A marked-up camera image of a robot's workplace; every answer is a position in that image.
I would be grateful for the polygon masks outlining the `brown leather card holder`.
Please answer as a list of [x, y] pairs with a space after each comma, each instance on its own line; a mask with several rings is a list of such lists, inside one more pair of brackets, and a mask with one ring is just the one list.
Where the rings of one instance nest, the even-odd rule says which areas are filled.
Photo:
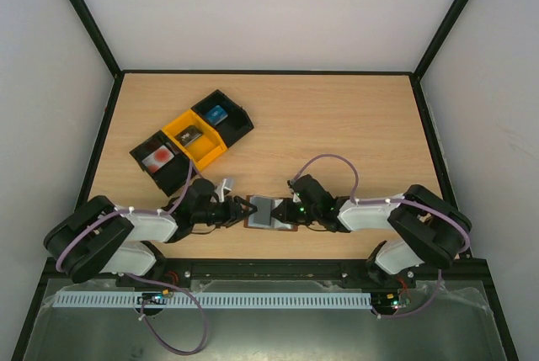
[[257, 211], [244, 221], [245, 228], [262, 231], [293, 232], [298, 230], [298, 226], [283, 223], [272, 215], [272, 211], [283, 202], [283, 199], [251, 195], [248, 196], [248, 202], [256, 206]]

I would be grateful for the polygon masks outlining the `white red card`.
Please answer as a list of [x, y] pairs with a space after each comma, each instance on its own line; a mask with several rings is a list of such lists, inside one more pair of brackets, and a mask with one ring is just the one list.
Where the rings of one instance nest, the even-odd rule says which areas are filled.
[[172, 159], [174, 159], [174, 154], [165, 145], [162, 145], [146, 156], [142, 160], [142, 164], [150, 174], [154, 174]]

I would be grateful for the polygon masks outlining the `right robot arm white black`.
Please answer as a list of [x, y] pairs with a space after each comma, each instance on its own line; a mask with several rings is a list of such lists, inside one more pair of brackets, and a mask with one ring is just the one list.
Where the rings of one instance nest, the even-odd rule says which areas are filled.
[[366, 259], [366, 276], [383, 287], [403, 271], [429, 265], [448, 269], [470, 247], [471, 221], [426, 187], [413, 184], [392, 197], [334, 197], [310, 175], [290, 181], [290, 199], [281, 200], [270, 216], [283, 224], [317, 223], [333, 233], [392, 230], [393, 240], [379, 243]]

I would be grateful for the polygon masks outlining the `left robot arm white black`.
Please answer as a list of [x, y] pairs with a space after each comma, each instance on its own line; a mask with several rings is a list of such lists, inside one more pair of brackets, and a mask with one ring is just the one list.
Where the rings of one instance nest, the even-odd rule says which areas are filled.
[[226, 178], [218, 185], [199, 178], [157, 210], [116, 206], [98, 195], [54, 227], [44, 247], [76, 284], [102, 273], [143, 277], [164, 261], [158, 243], [178, 242], [197, 225], [227, 228], [257, 212], [230, 191]]

